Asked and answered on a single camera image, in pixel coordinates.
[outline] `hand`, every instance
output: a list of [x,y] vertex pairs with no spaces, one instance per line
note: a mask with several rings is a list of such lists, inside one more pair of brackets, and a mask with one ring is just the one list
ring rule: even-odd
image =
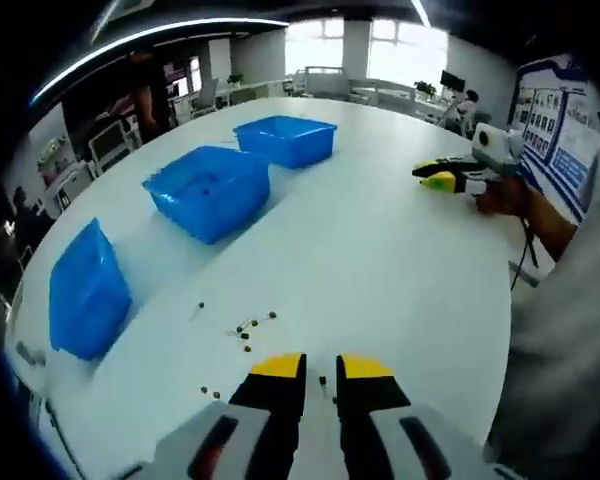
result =
[[489,182],[487,191],[476,197],[476,207],[486,215],[499,213],[526,217],[531,204],[532,191],[520,177],[505,177]]

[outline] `blue container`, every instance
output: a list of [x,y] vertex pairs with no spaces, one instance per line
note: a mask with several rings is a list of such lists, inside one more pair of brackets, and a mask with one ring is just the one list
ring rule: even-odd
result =
[[82,360],[104,356],[120,334],[131,294],[97,219],[53,266],[49,290],[51,346]]
[[263,153],[271,163],[299,168],[321,162],[333,153],[336,125],[281,115],[233,129],[240,150]]
[[142,185],[160,212],[209,245],[247,224],[270,193],[265,158],[209,146],[187,153]]

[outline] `ceiling light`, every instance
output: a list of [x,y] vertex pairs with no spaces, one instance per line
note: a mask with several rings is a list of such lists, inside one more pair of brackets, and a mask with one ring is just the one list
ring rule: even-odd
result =
[[429,22],[429,17],[427,17],[427,12],[424,11],[424,7],[420,0],[411,0],[411,3],[418,12],[418,16],[420,17],[420,21],[425,27],[431,27],[431,22]]
[[289,26],[289,24],[287,22],[278,22],[276,20],[265,20],[265,19],[259,19],[259,18],[202,18],[202,19],[198,19],[198,20],[187,20],[187,21],[183,21],[183,22],[169,23],[167,25],[160,25],[158,27],[153,27],[153,28],[149,28],[147,30],[142,30],[141,32],[137,32],[137,33],[134,33],[127,37],[120,38],[114,42],[111,42],[111,43],[109,43],[103,47],[100,47],[97,50],[94,50],[93,52],[85,55],[80,60],[75,62],[73,65],[71,65],[67,69],[63,70],[62,72],[60,72],[52,80],[47,82],[47,84],[44,87],[42,87],[40,90],[38,90],[38,93],[36,93],[33,96],[29,105],[33,105],[40,98],[40,96],[42,96],[45,92],[47,92],[49,89],[51,89],[53,86],[55,86],[58,82],[62,81],[67,76],[71,75],[78,68],[82,67],[83,65],[87,64],[94,58],[102,55],[103,53],[106,53],[116,47],[119,47],[120,45],[131,42],[133,40],[137,40],[138,38],[146,37],[148,35],[153,35],[154,33],[165,32],[167,30],[173,30],[175,28],[193,27],[196,25],[209,25],[209,24],[215,24],[215,23],[254,23],[254,24],[263,24],[263,25],[275,25],[278,27],[288,27]]

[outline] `white round table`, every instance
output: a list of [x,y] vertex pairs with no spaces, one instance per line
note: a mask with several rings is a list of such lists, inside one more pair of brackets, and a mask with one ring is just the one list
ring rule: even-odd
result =
[[[272,167],[265,213],[215,246],[156,212],[141,186],[151,173],[199,145],[237,148],[234,127],[274,114],[337,124],[332,158]],[[228,400],[253,363],[281,352],[307,353],[333,394],[336,356],[372,355],[413,403],[483,443],[507,364],[509,247],[462,196],[411,176],[416,163],[469,149],[425,122],[328,100],[261,99],[187,123],[97,179],[51,229],[25,271],[15,333],[49,352],[47,367],[37,377],[26,364],[14,369],[52,399],[93,479],[150,461],[160,438],[213,400],[202,386]],[[51,269],[94,216],[134,297],[130,323],[97,366],[50,352],[48,323]],[[251,330],[250,353],[227,334],[270,311],[277,318]]]

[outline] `computer monitor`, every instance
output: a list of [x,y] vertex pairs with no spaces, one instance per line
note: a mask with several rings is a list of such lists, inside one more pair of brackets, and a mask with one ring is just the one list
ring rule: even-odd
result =
[[446,70],[442,71],[442,77],[440,78],[440,84],[456,92],[464,92],[464,80],[456,77],[453,73],[449,73]]

